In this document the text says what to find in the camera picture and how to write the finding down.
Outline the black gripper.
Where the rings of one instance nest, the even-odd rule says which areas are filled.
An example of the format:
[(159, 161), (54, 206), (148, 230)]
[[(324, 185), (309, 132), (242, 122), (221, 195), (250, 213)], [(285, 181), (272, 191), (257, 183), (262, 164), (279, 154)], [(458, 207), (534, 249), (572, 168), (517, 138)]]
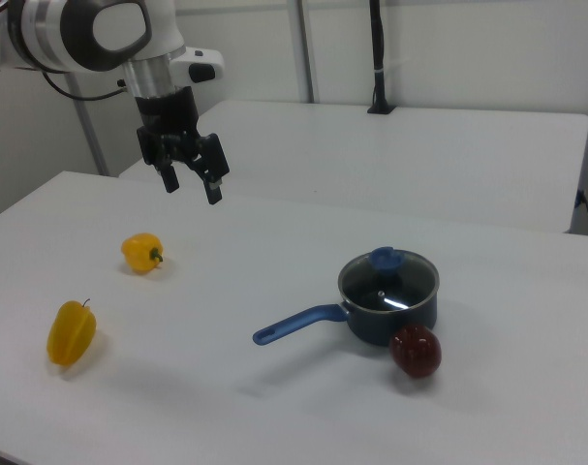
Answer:
[(179, 188), (172, 161), (189, 161), (189, 168), (203, 182), (208, 203), (219, 202), (222, 178), (230, 168), (219, 137), (200, 137), (192, 88), (183, 87), (164, 97), (136, 97), (135, 101), (142, 122), (137, 129), (142, 159), (159, 173), (166, 191)]

